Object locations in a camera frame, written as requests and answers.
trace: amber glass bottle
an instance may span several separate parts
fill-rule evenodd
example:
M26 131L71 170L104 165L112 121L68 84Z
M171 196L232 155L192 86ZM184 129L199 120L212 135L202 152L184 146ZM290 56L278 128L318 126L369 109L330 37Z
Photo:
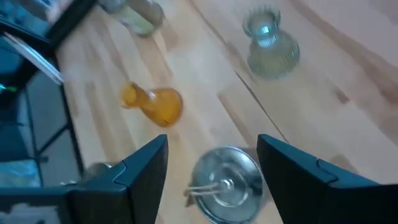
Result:
M158 88L145 91L134 82L125 84L121 90L121 105L124 108L138 107L155 124L171 126L182 112L181 95L173 88Z

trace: glass bottle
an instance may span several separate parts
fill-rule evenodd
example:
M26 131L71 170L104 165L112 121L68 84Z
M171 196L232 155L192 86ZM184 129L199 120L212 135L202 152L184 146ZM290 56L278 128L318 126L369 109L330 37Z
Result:
M121 106L140 108L155 124L171 126L182 112L181 95L173 88L157 88L145 91L134 82L125 84L121 90Z
M243 21L243 30L252 38L248 64L265 79L279 78L291 71L300 58L299 45L279 29L280 12L269 6L252 10Z
M159 4L150 0L99 0L101 7L139 36L147 36L161 25L164 17Z

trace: metal lid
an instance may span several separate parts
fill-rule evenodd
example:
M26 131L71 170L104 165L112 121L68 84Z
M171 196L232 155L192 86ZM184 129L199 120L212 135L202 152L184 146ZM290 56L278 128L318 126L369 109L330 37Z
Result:
M254 220L265 201L265 180L249 155L236 147L221 147L201 156L193 170L191 186L215 184L223 186L216 193L192 194L210 221L249 223Z

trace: black metal rack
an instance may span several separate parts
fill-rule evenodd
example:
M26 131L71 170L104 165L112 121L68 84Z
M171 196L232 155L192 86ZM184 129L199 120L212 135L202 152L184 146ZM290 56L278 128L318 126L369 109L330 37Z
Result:
M44 37L39 36L19 25L15 25L0 17L0 30L7 32L15 37L22 39L25 43L30 45L33 49L38 51L44 58L51 60L54 65L58 68L56 51L67 36L74 30L74 28L83 20L83 18L90 12L93 6L96 4L96 0L74 0L58 20L52 25L52 27L45 33ZM3 91L0 93L0 108L7 108L17 96L25 90L25 86L29 80L38 72L38 69L30 63L27 59L24 59L19 65L15 74L4 83L7 86L14 86L17 88L16 92ZM80 156L78 142L73 128L72 118L68 109L67 99L65 96L65 90L63 86L60 86L60 92L62 95L63 106L65 108L65 114L67 116L67 123L40 148L34 147L34 157L36 160L40 160L42 153L48 148L48 146L54 142L64 131L69 131L72 139L73 150L75 151L76 162L80 175L84 171L83 162ZM30 114L29 99L27 99L28 114Z

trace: wood grain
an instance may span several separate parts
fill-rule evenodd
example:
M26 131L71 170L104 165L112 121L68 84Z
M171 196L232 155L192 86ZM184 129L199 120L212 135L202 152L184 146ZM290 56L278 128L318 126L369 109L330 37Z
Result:
M265 81L246 64L250 39L241 23L250 8L264 3L280 9L281 28L300 46L299 65L280 80ZM157 219L164 224L208 223L195 206L185 207L182 195L195 162L212 147L253 147L262 133L380 183L397 182L392 170L398 157L398 57L386 52L394 42L381 37L384 43L370 44L375 35L361 36L326 10L337 10L336 4L163 0L163 26L146 39L96 7L58 52L85 165L124 159L168 134L169 166ZM373 10L394 20L380 9L385 5L349 2L358 4L361 18ZM342 17L349 16L344 12ZM140 110L121 108L118 91L127 80L178 90L184 101L180 121L163 129ZM256 222L282 223L271 198Z

